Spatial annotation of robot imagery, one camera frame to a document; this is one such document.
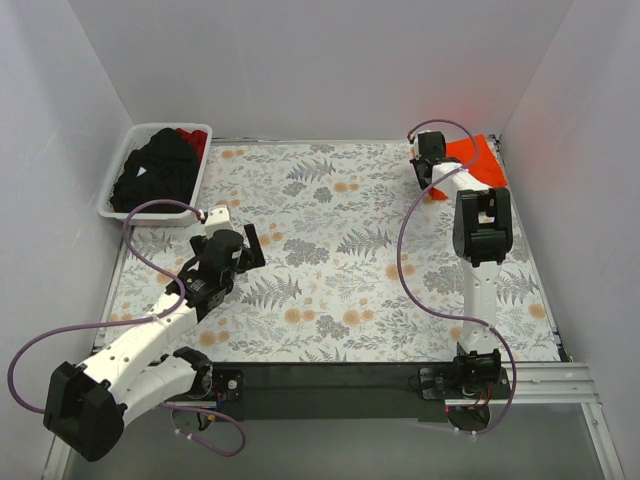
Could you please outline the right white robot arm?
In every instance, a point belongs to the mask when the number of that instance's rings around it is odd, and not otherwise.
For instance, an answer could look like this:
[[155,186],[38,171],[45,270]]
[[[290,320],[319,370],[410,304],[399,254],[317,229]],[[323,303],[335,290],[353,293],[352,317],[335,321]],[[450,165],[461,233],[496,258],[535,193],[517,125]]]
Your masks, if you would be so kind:
[[421,131],[409,141],[420,187],[435,186],[454,202],[452,244],[463,269],[463,315],[484,322],[462,322],[457,353],[492,354],[500,345],[490,331],[497,322],[497,283],[513,245],[510,192],[476,179],[449,157],[441,132]]

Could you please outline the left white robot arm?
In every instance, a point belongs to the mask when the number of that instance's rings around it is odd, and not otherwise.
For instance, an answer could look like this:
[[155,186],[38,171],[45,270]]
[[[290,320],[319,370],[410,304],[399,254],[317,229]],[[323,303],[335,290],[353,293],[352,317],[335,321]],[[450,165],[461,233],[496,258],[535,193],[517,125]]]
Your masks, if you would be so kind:
[[190,244],[193,258],[153,306],[150,321],[51,375],[44,426],[90,462],[103,458],[140,415],[172,397],[200,400],[212,390],[213,364],[205,354],[166,349],[223,303],[236,275],[266,261],[251,224],[243,232],[207,229]]

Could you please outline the orange t shirt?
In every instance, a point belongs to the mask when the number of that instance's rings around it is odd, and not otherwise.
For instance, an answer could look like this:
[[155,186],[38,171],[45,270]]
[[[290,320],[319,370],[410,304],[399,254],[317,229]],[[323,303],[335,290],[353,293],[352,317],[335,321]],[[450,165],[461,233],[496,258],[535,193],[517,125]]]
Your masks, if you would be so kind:
[[455,158],[462,164],[467,164],[477,154],[477,160],[468,168],[466,174],[459,172],[456,175],[451,175],[432,188],[428,193],[432,200],[454,200],[458,188],[468,189],[477,183],[483,183],[490,188],[505,188],[508,186],[502,167],[490,150],[486,138],[483,135],[477,135],[475,136],[475,143],[478,150],[475,150],[470,139],[446,141],[447,157]]

